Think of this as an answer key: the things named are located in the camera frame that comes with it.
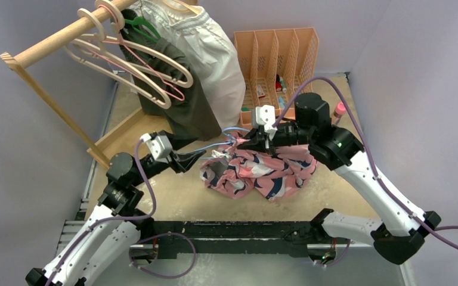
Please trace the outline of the blue wire hanger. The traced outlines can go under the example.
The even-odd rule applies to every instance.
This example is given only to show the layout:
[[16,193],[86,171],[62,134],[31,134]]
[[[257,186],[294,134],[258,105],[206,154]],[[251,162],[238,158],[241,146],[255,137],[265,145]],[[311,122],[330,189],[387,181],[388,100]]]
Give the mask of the blue wire hanger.
[[218,142],[211,143],[204,147],[197,148],[196,151],[204,150],[206,154],[201,159],[215,159],[225,157],[225,149],[233,146],[236,142],[237,136],[244,136],[250,129],[242,127],[229,127],[222,130],[223,138],[219,138]]

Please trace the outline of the pink patterned shorts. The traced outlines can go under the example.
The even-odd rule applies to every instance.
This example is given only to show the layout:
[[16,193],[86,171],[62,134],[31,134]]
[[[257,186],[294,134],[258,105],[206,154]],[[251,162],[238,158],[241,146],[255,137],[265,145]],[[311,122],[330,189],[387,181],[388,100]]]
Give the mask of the pink patterned shorts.
[[246,133],[232,129],[200,168],[204,185],[237,199],[257,190],[266,200],[290,196],[312,178],[319,162],[305,145],[279,147],[275,154],[240,150]]

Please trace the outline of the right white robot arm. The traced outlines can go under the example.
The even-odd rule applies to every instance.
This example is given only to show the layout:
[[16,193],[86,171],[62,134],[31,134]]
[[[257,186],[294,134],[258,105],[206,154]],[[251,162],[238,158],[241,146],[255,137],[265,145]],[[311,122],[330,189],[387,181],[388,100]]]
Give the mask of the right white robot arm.
[[252,111],[252,129],[243,150],[276,154],[278,148],[306,145],[309,153],[346,180],[379,215],[377,220],[323,209],[311,222],[311,235],[324,243],[346,238],[371,245],[387,261],[400,265],[423,246],[440,216],[410,202],[370,164],[369,153],[348,129],[332,123],[330,108],[315,93],[300,94],[294,101],[295,116],[277,122],[272,105]]

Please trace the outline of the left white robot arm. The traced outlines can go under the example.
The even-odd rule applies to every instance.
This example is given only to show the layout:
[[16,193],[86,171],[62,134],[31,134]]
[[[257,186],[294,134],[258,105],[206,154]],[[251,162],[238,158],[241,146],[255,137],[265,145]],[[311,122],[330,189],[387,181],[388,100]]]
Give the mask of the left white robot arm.
[[149,180],[168,169],[189,171],[206,151],[178,150],[194,141],[166,131],[145,133],[133,154],[114,155],[108,184],[90,217],[51,262],[29,271],[27,285],[93,285],[133,243],[151,241],[157,203]]

